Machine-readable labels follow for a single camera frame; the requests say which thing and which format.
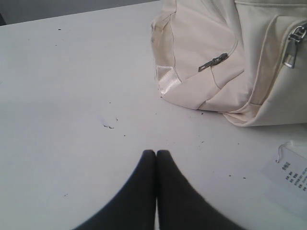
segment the table surface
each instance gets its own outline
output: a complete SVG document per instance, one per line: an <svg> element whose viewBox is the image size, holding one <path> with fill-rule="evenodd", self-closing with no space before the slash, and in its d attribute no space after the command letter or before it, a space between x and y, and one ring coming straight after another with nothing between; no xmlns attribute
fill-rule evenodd
<svg viewBox="0 0 307 230"><path fill-rule="evenodd" d="M161 99L150 48L161 7L0 27L0 229L76 227L123 186L144 149L170 150L199 193L247 229L305 229L264 196L271 181L260 170L307 130L239 128Z"/></svg>

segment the zipper pull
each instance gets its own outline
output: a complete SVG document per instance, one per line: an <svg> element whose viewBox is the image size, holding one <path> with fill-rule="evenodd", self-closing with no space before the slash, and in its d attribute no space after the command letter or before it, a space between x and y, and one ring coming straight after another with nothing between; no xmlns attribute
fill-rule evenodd
<svg viewBox="0 0 307 230"><path fill-rule="evenodd" d="M289 68L294 69L298 45L303 41L307 34L307 23L295 28L295 30L288 37L288 44L286 52L283 57L283 64Z"/></svg>
<svg viewBox="0 0 307 230"><path fill-rule="evenodd" d="M206 69L208 67L216 66L216 65L220 64L221 62L225 61L227 58L228 58L228 54L223 53L219 57L212 59L212 61L209 61L206 64L204 64L203 66L200 66L198 68L198 72L202 72L204 69Z"/></svg>

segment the white label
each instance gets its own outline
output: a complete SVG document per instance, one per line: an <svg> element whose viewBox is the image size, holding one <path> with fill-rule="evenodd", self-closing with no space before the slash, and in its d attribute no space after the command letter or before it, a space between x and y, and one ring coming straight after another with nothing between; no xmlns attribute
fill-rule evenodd
<svg viewBox="0 0 307 230"><path fill-rule="evenodd" d="M307 159L285 147L281 148L279 163L274 156L262 173L281 189L307 201Z"/></svg>

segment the cream bag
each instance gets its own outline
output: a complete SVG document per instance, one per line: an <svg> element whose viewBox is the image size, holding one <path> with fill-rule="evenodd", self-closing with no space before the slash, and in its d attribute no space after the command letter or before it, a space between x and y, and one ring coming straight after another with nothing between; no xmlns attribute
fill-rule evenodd
<svg viewBox="0 0 307 230"><path fill-rule="evenodd" d="M307 0L165 0L152 23L163 98L237 126L307 122Z"/></svg>

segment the gray wall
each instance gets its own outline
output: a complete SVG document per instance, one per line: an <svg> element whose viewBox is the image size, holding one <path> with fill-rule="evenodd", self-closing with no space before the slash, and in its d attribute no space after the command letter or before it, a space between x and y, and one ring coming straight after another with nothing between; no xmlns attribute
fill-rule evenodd
<svg viewBox="0 0 307 230"><path fill-rule="evenodd" d="M149 1L154 0L0 0L0 13L12 24Z"/></svg>

